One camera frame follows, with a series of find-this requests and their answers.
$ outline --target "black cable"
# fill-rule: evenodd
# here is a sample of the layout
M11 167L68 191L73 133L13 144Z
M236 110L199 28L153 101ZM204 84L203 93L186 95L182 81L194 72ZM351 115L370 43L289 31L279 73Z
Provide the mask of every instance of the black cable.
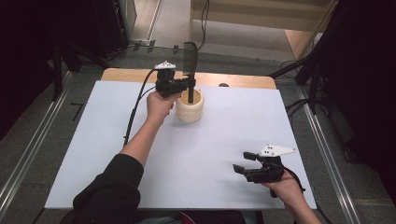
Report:
M289 123L290 123L291 131L294 133L293 117L289 118Z
M297 61L292 61L292 60L290 60L290 61L285 61L285 62L283 62L283 63L279 66L279 69L282 69L282 66L283 66L284 63L297 63L297 64L298 64Z
M35 220L33 220L32 224L36 224L38 219L41 217L41 214L43 214L44 210L46 210L46 208L42 208L40 210L40 212L37 214L37 216L35 217Z
M301 192L305 191L305 188L303 188L303 185L301 184L300 178L295 174L291 169L288 167L283 167L285 170L289 172L289 174L296 180L298 186L300 187Z
M323 112L323 114L324 114L327 118L329 118L329 117L330 117L330 111L329 111L329 108L328 108L328 102L326 101L325 98L327 99L327 95L324 94L324 93L322 93L322 94L320 95L320 100L323 101L323 102L326 102L327 104L320 105L320 110Z
M312 48L311 48L311 51L314 50L314 48L315 48L315 37L312 38Z
M126 146L126 144L128 143L128 140L129 140L129 135L131 133L131 127L132 127L132 123L134 122L134 115L136 114L137 106L139 105L139 102L142 99L142 96L144 94L146 94L146 92L144 94L142 94L143 89L145 89L145 86L146 86L146 83L148 82L149 76L154 71L156 71L156 70L151 69L151 71L149 71L148 75L146 76L145 80L143 81L142 88L140 89L139 95L137 96L136 104L134 105L134 109L132 110L131 117L129 118L128 128L127 128L126 134L124 136L124 146Z
M321 208L319 207L318 203L315 202L315 204L317 205L317 210L318 210L318 212L322 215L322 217L326 220L326 222L327 222L328 224L332 224L332 222L329 220L329 218L326 217L326 215L324 214L323 210L321 210Z
M143 97L144 95L146 95L146 93L148 93L148 92L151 91L152 89L155 89L155 87L151 87L150 89L146 90L146 91L142 94L142 96L140 97L140 99L142 99L142 97Z
M207 23L207 15L209 14L209 5L210 5L209 0L206 0L201 15L202 42L201 45L198 47L198 50L200 50L205 45L206 42L206 23Z
M307 100L308 100L308 99L301 99L301 100L298 100L298 101L292 103L291 105L285 106L286 112L289 112L289 110L290 110L292 107L294 107L295 105L297 105L297 104L299 104L299 103L303 103L303 102L305 102L305 101L307 101Z
M304 101L303 103L299 104L294 110L292 110L288 114L288 118L290 119L294 115L294 113L296 113L298 110L300 110L303 107L303 105L306 105L308 103L309 103L309 101Z

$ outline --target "wooden table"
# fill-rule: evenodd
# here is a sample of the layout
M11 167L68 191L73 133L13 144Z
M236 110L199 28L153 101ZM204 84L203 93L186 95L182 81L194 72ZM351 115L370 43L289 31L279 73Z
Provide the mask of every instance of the wooden table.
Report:
M103 81L132 81L142 82L149 73L148 69L120 69L108 68L102 75ZM175 78L181 78L182 72L177 71ZM154 83L157 79L156 74L152 74L148 82ZM226 83L230 87L256 88L276 90L276 85L271 77L255 77L242 75L228 75L215 73L195 73L196 85L218 86Z

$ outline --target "metal frame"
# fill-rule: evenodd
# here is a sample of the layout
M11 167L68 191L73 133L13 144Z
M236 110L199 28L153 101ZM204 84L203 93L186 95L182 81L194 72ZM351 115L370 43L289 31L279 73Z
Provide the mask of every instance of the metal frame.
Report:
M163 0L134 0L136 20L131 43L147 44L154 31Z
M299 86L297 86L297 92L301 99L307 99L308 95ZM309 105L304 105L305 114L308 118L309 124L311 125L314 136L318 142L320 154L323 157L330 179L337 194L338 201L341 204L347 223L361 223L358 212L356 211L355 205L352 198L347 190L347 185L344 182L343 177L338 170L337 164L332 156L332 150L327 143L326 137L320 127L317 115L314 115L309 108Z
M60 97L58 97L56 101L50 104L46 115L38 125L35 134L33 135L27 148L24 150L20 160L18 161L18 164L15 166L6 184L2 186L0 191L0 222L6 214L6 211L12 202L12 199L17 193L17 190L20 187L22 180L27 174L29 167L35 158L35 154L40 149L41 144L43 143L52 122L58 114L59 109L64 102L64 98L69 92L69 86L72 81L73 74L71 72L67 72L64 76L64 91L61 93Z

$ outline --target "wrist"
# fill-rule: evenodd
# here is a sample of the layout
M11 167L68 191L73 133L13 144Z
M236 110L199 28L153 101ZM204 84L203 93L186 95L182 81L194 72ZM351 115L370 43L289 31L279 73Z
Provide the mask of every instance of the wrist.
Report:
M163 125L163 119L147 117L145 124L160 128Z
M305 200L285 203L285 208L294 217L297 223L320 223L320 221Z
M289 195L286 198L282 199L283 203L285 204L286 210L288 212L294 214L298 214L301 210L305 210L306 208L309 208L308 203L306 202L303 194L300 193L294 193Z

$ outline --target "aluminum rail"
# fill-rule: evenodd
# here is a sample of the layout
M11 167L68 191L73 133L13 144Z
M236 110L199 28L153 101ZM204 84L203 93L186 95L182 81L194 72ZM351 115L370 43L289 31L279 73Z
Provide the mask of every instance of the aluminum rail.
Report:
M297 86L297 92L301 99L308 98L306 92L299 86ZM335 193L337 194L338 201L343 209L346 221L349 224L359 224L361 223L361 220L359 218L358 212L356 211L355 205L349 195L349 191L347 190L347 185L345 184L344 179L341 176L332 156L332 151L320 127L318 117L312 113L309 105L304 105L304 110L306 116L308 117L308 121L311 125L314 136L318 142L320 154L322 155L324 163L326 164L327 171L334 186Z
M9 176L6 184L3 185L0 191L0 222L3 219L6 211L11 204L15 194L17 193L18 188L21 185L22 180L24 179L26 173L29 170L30 165L32 164L35 154L40 149L41 144L43 143L48 130L52 122L54 121L56 115L59 112L59 109L64 102L64 98L69 92L70 83L73 80L73 74L71 72L67 72L64 76L64 91L58 97L58 99L52 102L49 106L49 109L41 120L38 128L35 131L32 139L30 140L27 148L24 150L20 160L15 166L13 172Z

